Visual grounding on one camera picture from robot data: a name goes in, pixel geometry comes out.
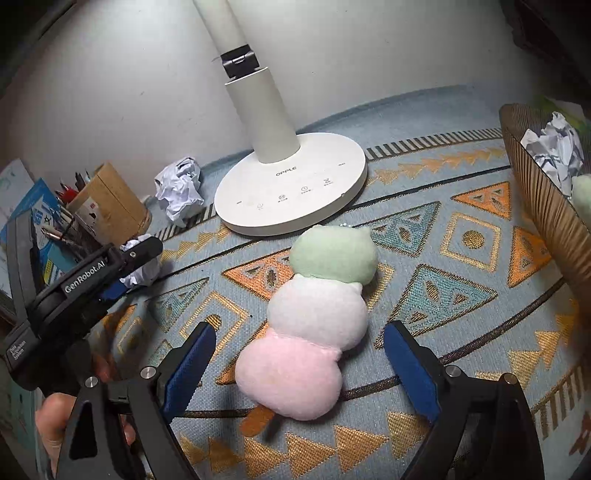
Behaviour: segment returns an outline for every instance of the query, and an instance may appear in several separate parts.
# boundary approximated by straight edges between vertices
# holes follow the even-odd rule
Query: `brown basket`
[[[581,312],[591,314],[591,235],[561,191],[521,146],[530,128],[538,135],[550,121],[541,110],[513,103],[499,111],[503,140],[513,174],[521,186],[525,206],[531,212],[546,247],[579,301]],[[588,138],[581,138],[583,172],[591,169]]]

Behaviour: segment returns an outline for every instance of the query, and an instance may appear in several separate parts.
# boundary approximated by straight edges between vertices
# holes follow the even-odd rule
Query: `silver bolt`
[[[445,373],[447,373],[450,377],[459,377],[462,374],[462,370],[460,367],[456,367],[455,365],[448,365],[445,367]]]
[[[144,367],[139,374],[142,378],[145,378],[147,380],[149,378],[152,378],[156,374],[156,369],[154,367]]]
[[[503,380],[505,380],[509,385],[515,385],[518,382],[517,377],[513,374],[503,375]]]
[[[99,379],[96,377],[88,377],[86,379],[86,381],[84,382],[84,385],[86,385],[87,388],[94,388],[98,384],[99,384]]]

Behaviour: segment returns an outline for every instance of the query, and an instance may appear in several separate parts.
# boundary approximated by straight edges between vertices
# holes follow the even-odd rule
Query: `wall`
[[[496,0],[231,4],[298,128],[424,88],[473,83],[493,103],[539,88],[540,67],[513,45]],[[0,163],[21,157],[57,186],[111,160],[151,194],[184,155],[204,164],[249,147],[225,81],[191,0],[81,2],[0,100]]]

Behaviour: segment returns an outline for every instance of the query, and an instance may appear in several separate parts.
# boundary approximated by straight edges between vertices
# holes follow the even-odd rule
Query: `white round lamp base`
[[[367,165],[356,142],[328,133],[298,140],[291,157],[265,164],[253,152],[222,179],[214,205],[228,228],[250,236],[294,232],[338,212],[361,190]]]

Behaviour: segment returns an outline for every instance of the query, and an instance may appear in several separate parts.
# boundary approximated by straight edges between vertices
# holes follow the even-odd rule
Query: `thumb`
[[[47,397],[41,408],[35,412],[35,425],[51,460],[51,470],[54,477],[66,425],[75,402],[76,397],[63,393],[54,393]]]

